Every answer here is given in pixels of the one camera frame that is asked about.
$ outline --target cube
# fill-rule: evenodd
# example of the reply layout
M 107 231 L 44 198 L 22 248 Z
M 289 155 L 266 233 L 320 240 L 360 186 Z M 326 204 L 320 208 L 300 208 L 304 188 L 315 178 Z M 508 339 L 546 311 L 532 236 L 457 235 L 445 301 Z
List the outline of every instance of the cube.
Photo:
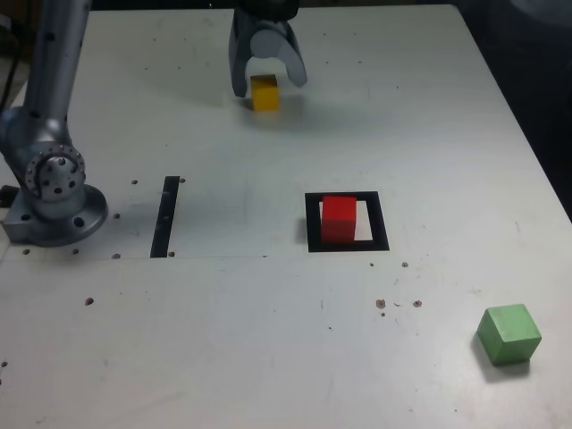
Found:
M 476 333 L 495 366 L 527 361 L 543 338 L 523 304 L 487 308 Z
M 278 98 L 278 82 L 276 76 L 252 76 L 250 78 L 252 89 L 252 107 L 255 112 L 274 112 L 280 105 Z
M 358 199 L 324 196 L 322 201 L 322 242 L 353 243 L 356 236 Z

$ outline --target green cube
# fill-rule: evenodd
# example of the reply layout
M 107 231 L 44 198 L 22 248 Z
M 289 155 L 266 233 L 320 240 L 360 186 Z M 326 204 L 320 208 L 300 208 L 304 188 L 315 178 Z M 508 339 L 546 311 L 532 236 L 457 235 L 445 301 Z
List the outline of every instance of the green cube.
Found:
M 476 333 L 495 366 L 527 361 L 543 338 L 523 304 L 487 308 Z

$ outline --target table surface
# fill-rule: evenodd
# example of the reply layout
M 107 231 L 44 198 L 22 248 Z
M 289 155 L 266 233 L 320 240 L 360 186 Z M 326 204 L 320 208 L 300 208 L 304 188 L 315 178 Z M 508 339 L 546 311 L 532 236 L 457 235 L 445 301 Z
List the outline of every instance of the table surface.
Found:
M 1 238 L 1 426 L 570 427 L 572 228 L 458 11 L 301 10 L 308 84 L 248 66 L 278 114 L 231 93 L 231 17 L 91 14 L 71 135 L 121 218 Z M 347 190 L 379 193 L 391 251 L 307 252 L 304 194 Z M 543 341 L 491 367 L 476 327 L 515 303 Z

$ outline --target black square frame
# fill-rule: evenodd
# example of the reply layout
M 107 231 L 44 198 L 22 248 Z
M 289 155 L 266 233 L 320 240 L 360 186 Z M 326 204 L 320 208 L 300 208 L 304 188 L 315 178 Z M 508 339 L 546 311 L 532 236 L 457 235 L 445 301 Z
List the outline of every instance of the black square frame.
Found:
M 320 203 L 326 196 L 354 197 L 357 201 L 365 201 L 372 240 L 359 240 L 353 243 L 330 244 L 322 242 L 322 220 L 320 219 Z M 390 249 L 387 232 L 383 223 L 382 205 L 375 191 L 368 192 L 322 192 L 306 194 L 306 229 L 307 250 L 316 252 L 375 252 Z

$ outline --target red cube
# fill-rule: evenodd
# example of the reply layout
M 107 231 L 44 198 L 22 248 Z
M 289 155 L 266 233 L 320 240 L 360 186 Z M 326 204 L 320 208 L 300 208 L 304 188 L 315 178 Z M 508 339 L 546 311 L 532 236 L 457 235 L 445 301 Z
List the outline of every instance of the red cube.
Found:
M 322 242 L 353 243 L 358 199 L 325 196 L 322 201 Z

